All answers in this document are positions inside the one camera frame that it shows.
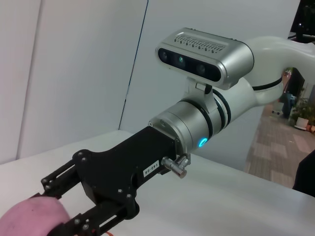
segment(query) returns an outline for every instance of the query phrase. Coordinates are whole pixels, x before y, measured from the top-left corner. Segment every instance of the table surface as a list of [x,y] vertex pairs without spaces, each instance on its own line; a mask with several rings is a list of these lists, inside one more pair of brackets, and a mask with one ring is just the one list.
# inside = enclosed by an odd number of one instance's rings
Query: table surface
[[[0,216],[37,192],[40,180],[80,149],[104,151],[130,137],[114,131],[0,165]],[[315,198],[192,155],[188,174],[157,175],[137,193],[140,213],[110,232],[114,236],[310,236]],[[61,202],[70,216],[94,205],[81,185]]]

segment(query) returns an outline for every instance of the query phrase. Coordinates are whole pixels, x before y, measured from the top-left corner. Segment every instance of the camera housing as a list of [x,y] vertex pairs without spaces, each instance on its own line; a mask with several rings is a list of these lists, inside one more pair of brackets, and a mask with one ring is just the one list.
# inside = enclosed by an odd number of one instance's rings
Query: camera housing
[[254,65],[245,43],[188,28],[164,39],[156,56],[168,68],[220,89],[237,84]]

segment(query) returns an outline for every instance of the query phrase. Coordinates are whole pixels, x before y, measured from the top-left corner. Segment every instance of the camera lens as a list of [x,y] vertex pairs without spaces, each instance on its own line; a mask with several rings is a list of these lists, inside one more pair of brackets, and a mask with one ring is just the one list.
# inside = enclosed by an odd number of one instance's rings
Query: camera lens
[[163,50],[158,51],[158,57],[161,59],[162,62],[167,62],[167,53]]
[[181,55],[174,55],[173,61],[175,63],[175,66],[178,68],[183,69],[185,67],[185,60]]
[[179,63],[183,63],[183,62],[184,62],[184,59],[183,59],[182,57],[179,57],[179,58],[178,58],[178,61],[179,61]]
[[197,65],[197,72],[199,75],[204,75],[206,72],[205,66],[204,65]]

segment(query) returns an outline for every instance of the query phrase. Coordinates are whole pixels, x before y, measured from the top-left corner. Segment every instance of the pink object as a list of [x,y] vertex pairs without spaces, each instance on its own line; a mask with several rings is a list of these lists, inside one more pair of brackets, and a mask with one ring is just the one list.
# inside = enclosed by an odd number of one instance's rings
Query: pink object
[[0,219],[0,236],[47,236],[69,219],[56,198],[29,198],[13,206]]

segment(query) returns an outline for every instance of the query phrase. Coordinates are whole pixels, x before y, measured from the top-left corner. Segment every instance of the black band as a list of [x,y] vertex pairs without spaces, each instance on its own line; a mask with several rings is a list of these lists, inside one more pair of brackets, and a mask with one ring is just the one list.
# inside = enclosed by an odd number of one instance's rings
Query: black band
[[269,88],[272,88],[278,84],[280,84],[282,82],[282,78],[270,83],[270,84],[267,84],[267,85],[261,85],[261,86],[254,86],[252,89],[254,91],[258,91],[258,90],[263,90],[263,89],[269,89]]
[[181,100],[181,102],[187,102],[187,103],[193,105],[195,108],[197,108],[202,113],[202,115],[204,116],[204,118],[206,119],[206,122],[208,124],[208,129],[209,129],[208,140],[209,140],[213,135],[213,127],[212,127],[212,122],[211,122],[210,117],[208,116],[207,112],[198,103],[196,103],[190,99],[184,98]]
[[223,130],[224,125],[225,125],[225,115],[224,115],[224,111],[223,111],[221,104],[217,101],[216,98],[215,98],[215,102],[217,104],[218,112],[219,112],[220,117],[221,117],[221,129],[220,129],[220,131],[221,131],[221,130]]
[[226,108],[226,112],[227,112],[227,124],[226,126],[228,126],[228,124],[230,124],[231,122],[231,109],[230,109],[230,106],[228,105],[226,99],[222,96],[221,93],[219,93],[217,90],[213,89],[213,94],[215,94],[216,96],[218,96],[218,98],[223,102],[225,108]]

